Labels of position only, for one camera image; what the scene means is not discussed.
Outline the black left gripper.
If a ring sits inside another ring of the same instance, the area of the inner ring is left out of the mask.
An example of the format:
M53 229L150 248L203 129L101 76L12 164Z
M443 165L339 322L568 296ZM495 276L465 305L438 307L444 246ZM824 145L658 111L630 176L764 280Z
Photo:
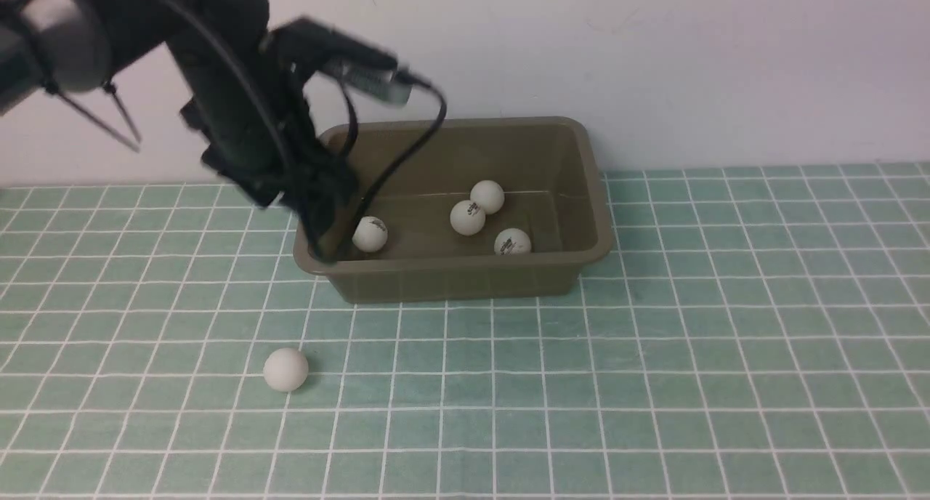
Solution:
M207 139L203 165L259 208L279 203L296 211L304 205L311 238L300 219L294 259L322 265L351 259L349 224L361 201L357 177L318 139L304 79L292 72L266 28L235 28L220 39L266 100L270 121L259 115L225 57L186 30L177 37L177 66L193 96L182 117Z

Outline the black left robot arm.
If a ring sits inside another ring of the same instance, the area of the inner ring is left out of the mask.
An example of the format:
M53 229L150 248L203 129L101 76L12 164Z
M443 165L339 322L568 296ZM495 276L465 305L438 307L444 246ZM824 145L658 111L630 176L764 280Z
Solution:
M137 151L114 79L159 46L189 87L180 115L206 140L202 164L260 208L290 209L309 251L339 261L352 232L323 239L360 189L348 159L357 117L348 103L346 145L328 149L304 86L370 52L311 17L272 28L270 0L2 0L2 112L44 92Z

